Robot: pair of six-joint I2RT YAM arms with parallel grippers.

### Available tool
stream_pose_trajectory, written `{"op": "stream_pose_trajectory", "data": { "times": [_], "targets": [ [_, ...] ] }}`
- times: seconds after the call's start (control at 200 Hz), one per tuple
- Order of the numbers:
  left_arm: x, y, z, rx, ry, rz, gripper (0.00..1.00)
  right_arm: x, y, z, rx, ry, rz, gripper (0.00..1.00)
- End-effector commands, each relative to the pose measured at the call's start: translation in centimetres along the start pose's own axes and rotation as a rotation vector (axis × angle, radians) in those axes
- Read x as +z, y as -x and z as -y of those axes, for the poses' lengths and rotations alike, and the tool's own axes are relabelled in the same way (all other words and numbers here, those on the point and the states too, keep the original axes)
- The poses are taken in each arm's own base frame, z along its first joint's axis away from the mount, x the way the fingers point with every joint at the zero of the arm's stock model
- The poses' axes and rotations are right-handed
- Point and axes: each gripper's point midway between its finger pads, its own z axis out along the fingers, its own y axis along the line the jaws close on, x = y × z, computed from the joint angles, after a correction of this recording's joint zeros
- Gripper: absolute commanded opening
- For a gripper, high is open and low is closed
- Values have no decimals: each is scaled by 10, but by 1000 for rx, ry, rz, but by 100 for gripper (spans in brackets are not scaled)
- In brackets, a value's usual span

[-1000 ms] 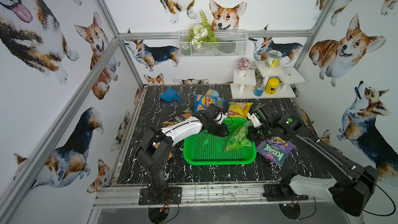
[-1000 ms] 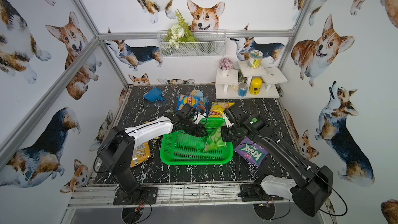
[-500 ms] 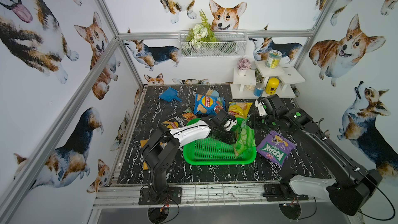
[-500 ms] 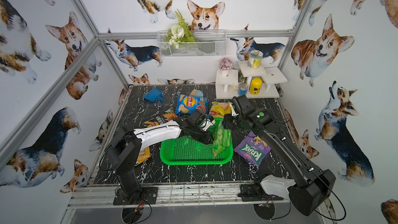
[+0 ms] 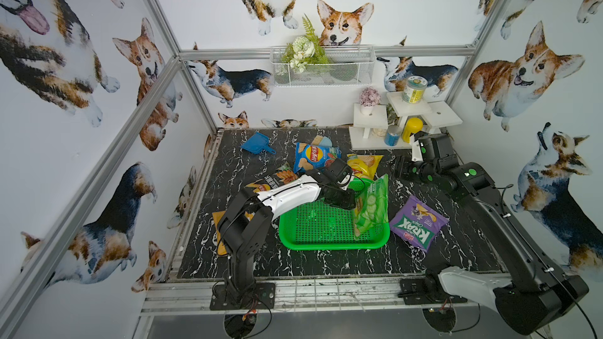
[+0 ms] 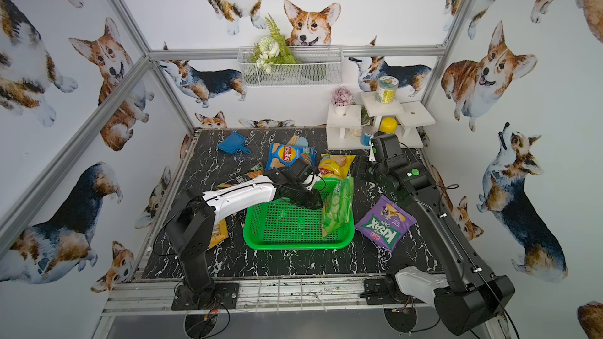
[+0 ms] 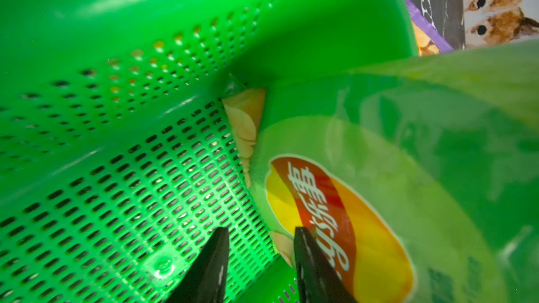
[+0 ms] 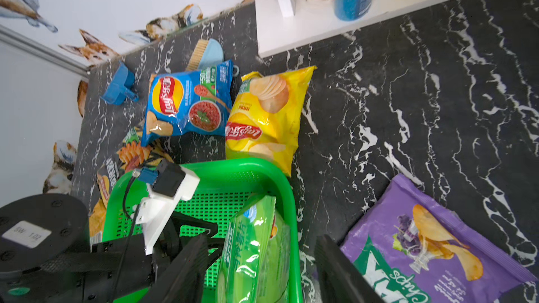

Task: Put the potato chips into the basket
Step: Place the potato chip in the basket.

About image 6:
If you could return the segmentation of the yellow Lays chips bag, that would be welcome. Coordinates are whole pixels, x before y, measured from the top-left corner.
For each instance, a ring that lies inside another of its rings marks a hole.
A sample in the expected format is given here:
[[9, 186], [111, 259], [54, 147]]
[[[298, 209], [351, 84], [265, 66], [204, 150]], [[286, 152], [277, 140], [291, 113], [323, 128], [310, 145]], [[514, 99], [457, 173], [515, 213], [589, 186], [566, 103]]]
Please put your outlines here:
[[323, 178], [343, 180], [348, 177], [355, 155], [323, 154], [318, 169]]

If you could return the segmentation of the green cucumber chips bag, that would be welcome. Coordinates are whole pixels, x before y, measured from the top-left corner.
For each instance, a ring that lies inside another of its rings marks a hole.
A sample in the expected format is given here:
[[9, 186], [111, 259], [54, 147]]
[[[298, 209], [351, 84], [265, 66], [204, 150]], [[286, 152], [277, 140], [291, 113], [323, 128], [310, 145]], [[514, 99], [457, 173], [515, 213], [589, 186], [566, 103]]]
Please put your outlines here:
[[348, 176], [333, 188], [322, 210], [321, 232], [326, 237], [350, 222], [353, 208], [354, 178]]

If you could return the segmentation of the orange chips bag silver stripe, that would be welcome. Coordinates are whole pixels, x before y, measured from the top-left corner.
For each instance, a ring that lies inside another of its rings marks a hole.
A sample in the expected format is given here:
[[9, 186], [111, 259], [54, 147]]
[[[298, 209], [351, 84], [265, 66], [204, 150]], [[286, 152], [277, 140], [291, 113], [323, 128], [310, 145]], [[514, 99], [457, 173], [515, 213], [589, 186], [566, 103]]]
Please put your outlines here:
[[226, 220], [221, 220], [214, 226], [212, 236], [210, 239], [209, 249], [213, 249], [215, 246], [218, 246], [220, 243], [224, 242], [229, 238], [229, 233], [227, 229]]

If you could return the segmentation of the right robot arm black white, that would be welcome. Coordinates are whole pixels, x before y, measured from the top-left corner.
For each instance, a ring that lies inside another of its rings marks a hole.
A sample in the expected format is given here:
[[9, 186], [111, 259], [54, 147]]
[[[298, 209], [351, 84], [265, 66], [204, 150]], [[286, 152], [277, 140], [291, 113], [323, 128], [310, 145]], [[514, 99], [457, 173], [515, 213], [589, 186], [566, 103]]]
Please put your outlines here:
[[475, 252], [444, 204], [444, 187], [422, 163], [405, 155], [382, 161], [361, 156], [352, 177], [379, 186], [396, 205], [416, 219], [428, 249], [441, 264], [441, 275], [408, 266], [395, 272], [397, 288], [435, 308], [441, 323], [456, 336], [504, 314], [515, 288]]

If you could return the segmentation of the black Lays chips bag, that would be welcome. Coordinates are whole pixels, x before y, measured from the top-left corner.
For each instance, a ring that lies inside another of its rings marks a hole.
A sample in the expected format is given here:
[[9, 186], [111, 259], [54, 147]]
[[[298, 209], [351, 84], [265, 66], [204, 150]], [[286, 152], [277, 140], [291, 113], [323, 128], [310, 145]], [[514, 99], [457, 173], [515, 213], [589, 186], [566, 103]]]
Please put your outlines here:
[[226, 189], [226, 188], [230, 188], [235, 185], [242, 184], [244, 182], [248, 182], [250, 180], [255, 179], [258, 176], [261, 176], [262, 174], [264, 174], [264, 172], [265, 172], [265, 167], [261, 163], [258, 163], [255, 166], [252, 166], [245, 173], [237, 175], [225, 182], [220, 183], [219, 185], [216, 186], [216, 189], [218, 189], [218, 190]]

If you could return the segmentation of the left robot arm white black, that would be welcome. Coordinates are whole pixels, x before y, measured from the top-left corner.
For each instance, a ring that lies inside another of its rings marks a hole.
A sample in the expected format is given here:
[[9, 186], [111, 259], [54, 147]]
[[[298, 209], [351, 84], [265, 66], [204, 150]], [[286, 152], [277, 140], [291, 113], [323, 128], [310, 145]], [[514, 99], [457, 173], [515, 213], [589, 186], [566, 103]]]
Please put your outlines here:
[[285, 199], [297, 207], [318, 210], [323, 202], [314, 185], [321, 180], [315, 166], [297, 160], [292, 166], [270, 169], [229, 188], [186, 191], [163, 226], [182, 272], [182, 283], [175, 288], [171, 309], [216, 309], [220, 305], [234, 308], [237, 298], [227, 298], [225, 294], [236, 292], [238, 285], [227, 283], [222, 288], [216, 287], [207, 265], [207, 251], [215, 226], [234, 213], [278, 199]]

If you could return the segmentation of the blue Lays chips bag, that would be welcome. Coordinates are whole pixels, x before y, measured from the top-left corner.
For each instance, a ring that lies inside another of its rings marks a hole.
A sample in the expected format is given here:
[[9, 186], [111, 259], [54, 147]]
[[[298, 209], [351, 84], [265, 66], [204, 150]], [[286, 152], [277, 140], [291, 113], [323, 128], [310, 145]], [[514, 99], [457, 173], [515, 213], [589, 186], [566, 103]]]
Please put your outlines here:
[[310, 166], [315, 166], [316, 150], [312, 147], [298, 147], [273, 142], [269, 147], [267, 170], [292, 166], [297, 160], [303, 160]]

